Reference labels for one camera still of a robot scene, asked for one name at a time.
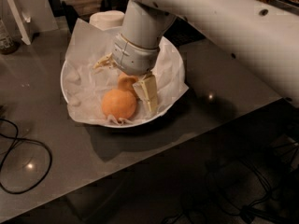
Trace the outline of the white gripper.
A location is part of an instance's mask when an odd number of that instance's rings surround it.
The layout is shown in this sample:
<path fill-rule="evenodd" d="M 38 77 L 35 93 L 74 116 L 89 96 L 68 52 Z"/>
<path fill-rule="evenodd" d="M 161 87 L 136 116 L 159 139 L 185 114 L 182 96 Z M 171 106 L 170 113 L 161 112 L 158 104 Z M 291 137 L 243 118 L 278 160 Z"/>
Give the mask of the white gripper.
<path fill-rule="evenodd" d="M 149 72 L 156 64 L 159 51 L 159 48 L 140 48 L 117 34 L 113 40 L 112 54 L 99 59 L 93 70 L 117 65 L 125 74 L 139 76 L 138 81 L 133 84 L 134 91 L 147 113 L 155 114 L 158 108 L 157 83 L 155 75 Z"/>

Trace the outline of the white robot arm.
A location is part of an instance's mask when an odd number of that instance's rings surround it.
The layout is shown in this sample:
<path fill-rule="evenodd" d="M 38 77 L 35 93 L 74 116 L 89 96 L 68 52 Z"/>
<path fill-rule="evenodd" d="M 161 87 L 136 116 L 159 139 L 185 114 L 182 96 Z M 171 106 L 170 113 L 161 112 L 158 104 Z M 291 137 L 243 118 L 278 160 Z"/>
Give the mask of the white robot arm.
<path fill-rule="evenodd" d="M 299 106 L 299 16 L 256 0 L 129 0 L 111 58 L 128 75 L 153 69 L 159 43 L 181 18 Z"/>

